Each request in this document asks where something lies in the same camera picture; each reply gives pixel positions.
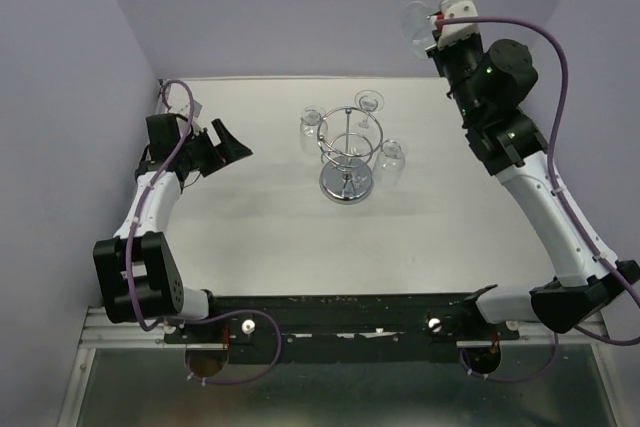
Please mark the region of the back upright wine glass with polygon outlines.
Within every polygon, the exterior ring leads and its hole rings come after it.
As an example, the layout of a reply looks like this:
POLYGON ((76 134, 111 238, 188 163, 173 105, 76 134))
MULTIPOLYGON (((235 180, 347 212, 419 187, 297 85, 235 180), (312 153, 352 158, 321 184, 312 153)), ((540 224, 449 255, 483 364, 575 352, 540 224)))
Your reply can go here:
POLYGON ((381 111, 385 106, 384 97, 375 90, 362 90, 355 96, 356 106, 363 111, 362 117, 358 122, 358 126, 361 129, 369 128, 369 116, 368 113, 375 113, 381 111))

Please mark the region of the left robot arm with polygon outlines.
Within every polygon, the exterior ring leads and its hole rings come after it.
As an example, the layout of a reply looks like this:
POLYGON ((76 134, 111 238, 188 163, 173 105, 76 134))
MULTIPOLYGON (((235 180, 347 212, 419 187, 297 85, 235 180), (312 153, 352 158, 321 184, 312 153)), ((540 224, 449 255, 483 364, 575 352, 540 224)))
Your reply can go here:
POLYGON ((221 120, 212 121, 219 143, 206 129, 181 138, 176 114, 146 118, 147 156, 135 171, 137 190, 121 227, 112 238, 96 242, 93 259, 109 320, 187 320, 201 342, 214 340, 222 327, 209 309, 209 292, 186 288, 169 248, 165 231, 171 211, 189 174, 207 177, 252 155, 221 120))

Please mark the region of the back left wine glass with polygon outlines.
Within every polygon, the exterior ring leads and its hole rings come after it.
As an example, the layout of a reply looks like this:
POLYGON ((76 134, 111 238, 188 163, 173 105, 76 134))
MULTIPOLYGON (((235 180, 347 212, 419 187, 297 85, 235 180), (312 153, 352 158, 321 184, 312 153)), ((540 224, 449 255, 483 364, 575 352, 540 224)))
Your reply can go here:
POLYGON ((305 107, 300 116, 300 145, 309 155, 320 153, 318 136, 327 135, 327 124, 322 121, 325 111, 320 106, 305 107))

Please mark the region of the right hanging wine glass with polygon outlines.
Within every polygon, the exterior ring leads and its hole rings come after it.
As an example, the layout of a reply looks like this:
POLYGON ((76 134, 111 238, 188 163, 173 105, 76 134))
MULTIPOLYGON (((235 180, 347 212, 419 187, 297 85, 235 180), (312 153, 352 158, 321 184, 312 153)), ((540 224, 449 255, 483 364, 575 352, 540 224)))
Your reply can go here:
POLYGON ((373 168, 374 181, 384 188, 396 186, 406 165, 406 148, 397 139, 385 140, 378 152, 373 168))

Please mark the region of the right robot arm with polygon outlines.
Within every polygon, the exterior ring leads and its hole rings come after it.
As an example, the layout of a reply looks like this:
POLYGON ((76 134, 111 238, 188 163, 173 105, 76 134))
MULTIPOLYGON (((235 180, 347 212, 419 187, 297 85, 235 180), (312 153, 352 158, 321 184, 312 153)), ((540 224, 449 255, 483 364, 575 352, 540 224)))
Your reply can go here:
POLYGON ((500 39, 484 48, 472 34, 427 55, 449 83, 470 149, 522 209, 554 269, 539 287, 482 291, 461 312, 462 331, 480 339, 496 323, 519 320, 568 332, 638 282, 638 263, 619 259, 598 238, 560 176, 550 174, 549 145, 519 107, 538 79, 527 46, 500 39))

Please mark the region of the chrome wine glass rack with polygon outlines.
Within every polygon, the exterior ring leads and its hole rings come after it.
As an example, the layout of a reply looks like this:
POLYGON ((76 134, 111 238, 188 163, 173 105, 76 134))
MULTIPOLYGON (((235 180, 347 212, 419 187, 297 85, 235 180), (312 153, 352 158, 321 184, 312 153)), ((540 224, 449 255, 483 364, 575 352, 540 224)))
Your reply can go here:
POLYGON ((383 140, 382 125, 362 108, 337 107, 322 116, 316 142, 322 163, 319 187, 325 197, 341 205, 364 201, 374 188, 370 163, 383 140))

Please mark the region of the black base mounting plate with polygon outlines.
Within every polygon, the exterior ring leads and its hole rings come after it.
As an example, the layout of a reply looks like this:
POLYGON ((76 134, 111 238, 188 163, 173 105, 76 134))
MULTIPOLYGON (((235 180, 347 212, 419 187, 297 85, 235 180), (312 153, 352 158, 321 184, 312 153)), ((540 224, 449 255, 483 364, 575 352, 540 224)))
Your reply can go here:
POLYGON ((167 344, 227 342, 234 364, 454 363, 458 343, 518 339, 505 324, 484 321, 470 293, 218 296, 215 322, 186 324, 167 344))

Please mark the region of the clear wine glass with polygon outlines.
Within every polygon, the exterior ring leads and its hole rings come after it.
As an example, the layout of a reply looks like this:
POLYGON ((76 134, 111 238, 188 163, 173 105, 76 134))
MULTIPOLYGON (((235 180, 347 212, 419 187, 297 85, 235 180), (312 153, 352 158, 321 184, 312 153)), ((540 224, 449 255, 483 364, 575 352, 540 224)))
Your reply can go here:
POLYGON ((437 49, 439 12, 423 2, 412 1, 403 11, 401 30, 411 50, 421 60, 429 60, 437 49))

